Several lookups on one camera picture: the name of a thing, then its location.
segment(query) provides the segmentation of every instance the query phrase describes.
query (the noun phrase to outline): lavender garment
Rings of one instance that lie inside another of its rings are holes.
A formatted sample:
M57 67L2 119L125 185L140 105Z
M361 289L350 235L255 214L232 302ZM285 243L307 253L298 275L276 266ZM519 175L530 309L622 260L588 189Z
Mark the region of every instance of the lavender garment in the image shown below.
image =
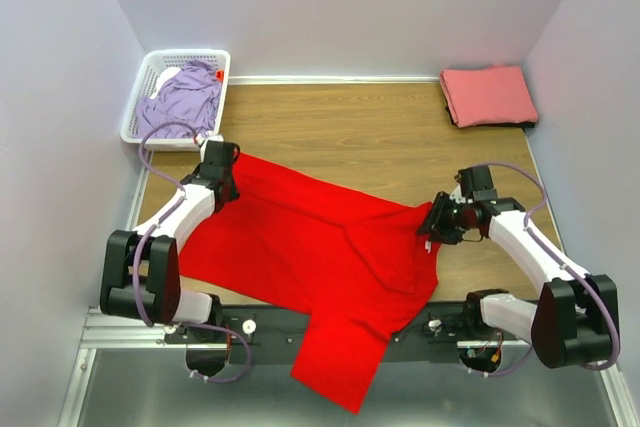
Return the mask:
M191 60L164 83L155 99L142 97L136 106L138 137L144 137L156 125L169 121L189 124L199 134L213 130L222 92L222 83L215 73L210 64ZM180 125L167 125L151 138L183 139L192 135Z

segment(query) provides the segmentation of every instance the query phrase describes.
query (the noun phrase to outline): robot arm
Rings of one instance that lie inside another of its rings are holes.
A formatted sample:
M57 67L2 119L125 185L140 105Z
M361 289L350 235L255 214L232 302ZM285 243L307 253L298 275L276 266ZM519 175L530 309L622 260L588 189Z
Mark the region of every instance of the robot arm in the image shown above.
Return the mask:
M158 213L132 231L116 230L111 234L100 289L103 313L140 318L130 268L136 247L155 226L142 250L142 259L149 267L146 278L141 279L140 293L150 320L161 324L219 325L221 306L217 296L181 288L178 253L200 222L238 198L232 176L238 152L236 144L206 139L200 147L200 164L181 181L184 191L177 190ZM178 208L164 219L181 197Z
M418 234L430 240L457 244L465 232L478 229L504 249L536 289L537 305L503 290L473 292L463 306L471 327L489 326L512 333L531 344L550 368L606 360L612 355L612 336L603 313L580 282L585 279L603 301L618 327L617 292L606 275L592 276L546 238L512 198L499 198L487 166L459 171L459 186L440 192Z

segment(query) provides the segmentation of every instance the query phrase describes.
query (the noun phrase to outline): pink cloth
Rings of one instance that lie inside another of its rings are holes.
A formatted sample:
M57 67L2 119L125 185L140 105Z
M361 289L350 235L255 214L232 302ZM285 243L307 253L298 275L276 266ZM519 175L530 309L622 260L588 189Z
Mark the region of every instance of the pink cloth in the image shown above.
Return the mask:
M445 69L440 85L458 127L538 121L522 69L516 65Z

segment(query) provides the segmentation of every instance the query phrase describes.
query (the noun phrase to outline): red shirt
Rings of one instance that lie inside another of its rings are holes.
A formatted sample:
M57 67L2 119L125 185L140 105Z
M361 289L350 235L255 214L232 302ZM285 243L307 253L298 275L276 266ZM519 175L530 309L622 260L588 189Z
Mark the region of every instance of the red shirt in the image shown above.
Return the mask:
M310 314L292 376L357 413L391 334L437 284L436 253L406 207L242 154L240 198L202 222L182 275Z

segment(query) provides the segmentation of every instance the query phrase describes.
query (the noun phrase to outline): wooden table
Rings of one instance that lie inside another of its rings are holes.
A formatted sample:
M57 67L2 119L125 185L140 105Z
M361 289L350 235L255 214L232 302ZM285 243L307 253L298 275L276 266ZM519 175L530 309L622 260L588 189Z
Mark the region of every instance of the wooden table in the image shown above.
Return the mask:
M530 172L534 166L520 129L453 127L438 84L250 85L229 87L221 133L244 152L310 176L406 205L433 200L455 187L458 169L499 160ZM198 163L193 153L157 153L153 165L177 178ZM529 208L540 194L529 180L492 169L500 195ZM173 195L167 182L150 176L139 220ZM538 227L554 242L547 210ZM507 254L490 241L444 246L438 255L433 300L461 300L467 292L503 288L535 298L533 287ZM183 279L187 288L217 293L223 303L256 302L218 287Z

